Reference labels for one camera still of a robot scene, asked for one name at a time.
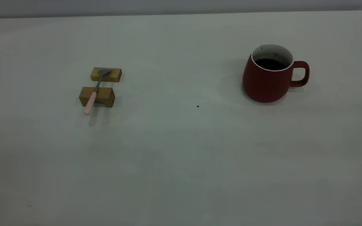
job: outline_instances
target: white table surface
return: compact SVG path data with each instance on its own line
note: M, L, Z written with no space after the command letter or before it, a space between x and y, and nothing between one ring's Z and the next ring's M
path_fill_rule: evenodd
M266 43L311 70L270 105ZM0 19L0 225L362 226L362 11Z

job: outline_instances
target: dark liquid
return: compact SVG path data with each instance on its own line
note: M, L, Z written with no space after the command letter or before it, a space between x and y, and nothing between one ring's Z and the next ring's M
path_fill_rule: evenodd
M255 63L261 68L273 71L283 70L287 68L281 62L272 59L259 59L255 60Z

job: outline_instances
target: mug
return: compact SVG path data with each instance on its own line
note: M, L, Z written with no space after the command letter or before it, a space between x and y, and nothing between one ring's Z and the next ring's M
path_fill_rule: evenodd
M276 60L286 66L282 70L269 70L260 67L255 61ZM302 80L292 81L293 68L305 68ZM282 98L290 86L304 86L308 82L309 66L304 61L294 61L293 55L283 46L261 45L255 48L248 59L243 75L243 87L247 95L258 102L268 103Z

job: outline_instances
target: gray wall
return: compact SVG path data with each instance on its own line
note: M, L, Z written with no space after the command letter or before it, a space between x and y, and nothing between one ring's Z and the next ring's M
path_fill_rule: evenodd
M362 0L0 0L0 17L357 9Z

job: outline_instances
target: spoon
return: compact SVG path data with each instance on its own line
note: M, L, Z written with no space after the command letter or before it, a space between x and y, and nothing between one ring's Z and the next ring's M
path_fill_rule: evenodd
M87 101L85 110L83 110L83 113L85 115L89 115L90 113L92 113L93 104L95 103L97 92L99 91L101 79L102 79L103 75L109 73L110 71L111 70L108 68L103 68L103 69L99 70L100 79L99 79L99 82L97 83L95 90L93 91L92 95L90 96L89 100Z

